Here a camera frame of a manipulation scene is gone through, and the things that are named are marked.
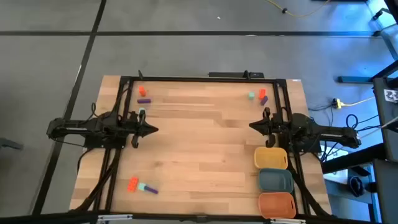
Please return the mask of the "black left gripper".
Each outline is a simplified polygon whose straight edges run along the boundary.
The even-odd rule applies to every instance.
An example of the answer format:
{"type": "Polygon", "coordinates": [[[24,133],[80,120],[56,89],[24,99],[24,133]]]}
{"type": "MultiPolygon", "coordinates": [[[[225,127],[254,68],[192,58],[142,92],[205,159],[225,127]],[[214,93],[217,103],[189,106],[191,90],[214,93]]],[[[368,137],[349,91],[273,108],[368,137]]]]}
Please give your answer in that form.
{"type": "Polygon", "coordinates": [[[133,124],[132,124],[133,137],[132,137],[132,140],[131,140],[131,144],[132,144],[133,148],[138,148],[138,146],[139,146],[139,138],[142,138],[142,137],[145,137],[145,136],[150,135],[152,133],[155,133],[159,129],[156,128],[155,126],[152,126],[150,124],[144,123],[145,118],[146,118],[146,112],[145,111],[140,111],[138,114],[137,113],[132,113],[131,114],[131,118],[134,118],[134,121],[133,121],[133,124]]]}

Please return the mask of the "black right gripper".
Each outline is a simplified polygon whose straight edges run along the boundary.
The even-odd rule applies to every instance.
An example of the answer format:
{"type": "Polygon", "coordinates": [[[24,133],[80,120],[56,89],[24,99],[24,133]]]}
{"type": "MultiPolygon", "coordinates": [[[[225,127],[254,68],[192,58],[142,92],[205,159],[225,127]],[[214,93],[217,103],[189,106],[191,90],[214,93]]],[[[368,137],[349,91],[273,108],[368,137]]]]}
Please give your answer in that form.
{"type": "Polygon", "coordinates": [[[265,107],[263,111],[263,118],[265,120],[249,123],[249,126],[262,135],[268,135],[266,147],[273,147],[276,143],[275,134],[280,133],[280,126],[282,124],[281,114],[271,113],[271,109],[269,107],[265,107]]]}

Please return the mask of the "yellow plastic bin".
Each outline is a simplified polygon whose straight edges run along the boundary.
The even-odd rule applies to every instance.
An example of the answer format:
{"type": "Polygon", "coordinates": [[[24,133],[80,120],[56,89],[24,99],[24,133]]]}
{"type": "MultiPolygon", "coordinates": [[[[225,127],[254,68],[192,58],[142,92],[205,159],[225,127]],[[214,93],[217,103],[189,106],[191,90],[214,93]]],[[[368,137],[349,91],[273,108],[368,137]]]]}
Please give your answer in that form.
{"type": "Polygon", "coordinates": [[[288,155],[280,147],[257,147],[254,151],[254,165],[258,169],[286,169],[288,155]]]}

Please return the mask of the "blue-grey plastic bin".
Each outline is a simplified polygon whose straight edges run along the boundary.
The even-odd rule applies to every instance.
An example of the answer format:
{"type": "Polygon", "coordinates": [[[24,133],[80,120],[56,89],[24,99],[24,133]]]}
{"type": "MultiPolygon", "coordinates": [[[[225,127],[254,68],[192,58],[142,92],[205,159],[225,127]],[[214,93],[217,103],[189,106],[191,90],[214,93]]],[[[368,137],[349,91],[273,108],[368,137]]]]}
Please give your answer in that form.
{"type": "Polygon", "coordinates": [[[292,174],[285,169],[260,169],[258,174],[259,188],[263,192],[288,192],[294,190],[292,174]]]}

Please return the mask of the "black flat bar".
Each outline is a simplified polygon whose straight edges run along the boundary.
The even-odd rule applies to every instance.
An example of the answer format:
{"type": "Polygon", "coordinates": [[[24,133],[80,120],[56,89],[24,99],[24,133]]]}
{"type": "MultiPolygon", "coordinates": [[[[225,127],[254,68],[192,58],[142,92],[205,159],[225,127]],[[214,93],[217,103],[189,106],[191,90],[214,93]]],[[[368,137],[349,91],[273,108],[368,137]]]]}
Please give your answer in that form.
{"type": "Polygon", "coordinates": [[[211,78],[262,78],[264,79],[264,74],[260,72],[249,72],[245,70],[244,72],[210,72],[208,74],[211,78]]]}

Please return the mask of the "orange plastic bin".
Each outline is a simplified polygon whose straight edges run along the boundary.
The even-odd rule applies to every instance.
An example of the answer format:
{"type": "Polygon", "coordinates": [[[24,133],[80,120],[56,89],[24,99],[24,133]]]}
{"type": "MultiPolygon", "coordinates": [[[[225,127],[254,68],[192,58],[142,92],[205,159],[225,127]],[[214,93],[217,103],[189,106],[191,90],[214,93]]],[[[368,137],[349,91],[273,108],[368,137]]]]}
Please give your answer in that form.
{"type": "Polygon", "coordinates": [[[264,218],[294,218],[295,200],[288,192],[264,192],[258,198],[259,212],[264,218]]]}

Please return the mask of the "black gantry crossbeam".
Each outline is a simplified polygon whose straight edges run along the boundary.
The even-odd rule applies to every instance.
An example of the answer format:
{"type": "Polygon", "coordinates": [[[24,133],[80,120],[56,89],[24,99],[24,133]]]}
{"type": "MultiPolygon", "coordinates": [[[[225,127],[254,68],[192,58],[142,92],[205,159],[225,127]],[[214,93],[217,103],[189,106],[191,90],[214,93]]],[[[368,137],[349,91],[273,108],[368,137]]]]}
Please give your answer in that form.
{"type": "MultiPolygon", "coordinates": [[[[180,222],[195,222],[197,215],[168,215],[168,214],[148,214],[148,213],[108,213],[100,211],[69,211],[65,213],[48,213],[40,215],[25,215],[18,217],[0,217],[0,224],[82,224],[97,222],[99,215],[133,214],[132,220],[176,220],[180,222]]],[[[207,215],[208,222],[259,222],[270,224],[270,219],[259,216],[236,216],[236,215],[207,215]]],[[[318,217],[314,215],[296,215],[294,218],[305,220],[307,224],[386,224],[376,222],[366,222],[330,217],[318,217]]]]}

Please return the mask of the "black metal crossbar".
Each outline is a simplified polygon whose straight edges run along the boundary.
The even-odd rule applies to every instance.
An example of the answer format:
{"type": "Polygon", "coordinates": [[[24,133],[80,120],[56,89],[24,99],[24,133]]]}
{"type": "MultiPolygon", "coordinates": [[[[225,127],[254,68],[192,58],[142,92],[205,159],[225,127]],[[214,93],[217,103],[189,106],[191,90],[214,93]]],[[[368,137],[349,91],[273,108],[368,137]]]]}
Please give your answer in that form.
{"type": "Polygon", "coordinates": [[[351,167],[368,164],[375,159],[386,159],[386,156],[387,154],[384,149],[384,144],[380,143],[366,149],[326,161],[322,164],[322,172],[324,174],[337,172],[351,167]]]}

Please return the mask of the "blue-black metal beam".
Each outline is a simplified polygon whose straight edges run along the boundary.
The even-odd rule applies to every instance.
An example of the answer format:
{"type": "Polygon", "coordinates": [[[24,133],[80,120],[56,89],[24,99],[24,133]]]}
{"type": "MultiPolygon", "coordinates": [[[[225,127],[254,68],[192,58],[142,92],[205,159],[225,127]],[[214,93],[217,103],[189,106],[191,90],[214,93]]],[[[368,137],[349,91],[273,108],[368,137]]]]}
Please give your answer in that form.
{"type": "Polygon", "coordinates": [[[387,78],[394,72],[398,71],[398,60],[394,61],[386,68],[373,75],[372,77],[356,77],[356,76],[340,76],[337,78],[339,83],[354,83],[354,84],[369,84],[372,83],[375,78],[387,78]]]}

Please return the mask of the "black coiled bundle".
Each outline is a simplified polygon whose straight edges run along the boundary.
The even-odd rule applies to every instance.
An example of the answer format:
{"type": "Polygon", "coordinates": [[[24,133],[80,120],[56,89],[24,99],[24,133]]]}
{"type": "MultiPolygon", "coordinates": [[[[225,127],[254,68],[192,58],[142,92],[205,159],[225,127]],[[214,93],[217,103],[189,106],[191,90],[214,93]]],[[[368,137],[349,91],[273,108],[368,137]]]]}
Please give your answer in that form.
{"type": "Polygon", "coordinates": [[[355,196],[359,197],[364,195],[364,185],[362,180],[358,176],[352,176],[348,179],[347,185],[349,191],[355,196]]]}

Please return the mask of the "black white fiducial tag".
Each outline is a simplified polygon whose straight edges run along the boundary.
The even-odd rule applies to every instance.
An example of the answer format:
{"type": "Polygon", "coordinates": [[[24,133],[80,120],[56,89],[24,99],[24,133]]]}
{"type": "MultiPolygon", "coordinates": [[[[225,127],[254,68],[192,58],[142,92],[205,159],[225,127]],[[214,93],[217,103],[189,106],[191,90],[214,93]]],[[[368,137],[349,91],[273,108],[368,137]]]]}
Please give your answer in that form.
{"type": "Polygon", "coordinates": [[[398,91],[384,89],[384,99],[388,102],[398,103],[398,91]]]}

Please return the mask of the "grey chair leg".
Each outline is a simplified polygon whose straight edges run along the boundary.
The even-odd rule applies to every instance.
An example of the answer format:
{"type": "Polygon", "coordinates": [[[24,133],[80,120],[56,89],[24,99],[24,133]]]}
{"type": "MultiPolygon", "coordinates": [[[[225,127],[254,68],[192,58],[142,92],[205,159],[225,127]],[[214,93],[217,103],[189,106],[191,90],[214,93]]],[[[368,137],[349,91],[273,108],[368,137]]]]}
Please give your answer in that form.
{"type": "Polygon", "coordinates": [[[0,138],[0,149],[4,147],[10,147],[12,149],[21,150],[23,145],[6,138],[0,138]]]}

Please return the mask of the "silver metal bracket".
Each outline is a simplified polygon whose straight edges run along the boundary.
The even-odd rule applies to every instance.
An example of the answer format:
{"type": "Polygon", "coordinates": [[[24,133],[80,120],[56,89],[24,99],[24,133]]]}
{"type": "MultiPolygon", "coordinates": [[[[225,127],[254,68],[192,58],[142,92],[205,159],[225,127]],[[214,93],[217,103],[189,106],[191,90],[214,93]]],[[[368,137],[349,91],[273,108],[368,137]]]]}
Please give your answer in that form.
{"type": "Polygon", "coordinates": [[[106,223],[110,221],[132,220],[133,214],[99,215],[97,222],[106,223]]]}
{"type": "Polygon", "coordinates": [[[288,219],[288,218],[275,218],[269,220],[270,224],[307,224],[305,220],[288,219]]]}

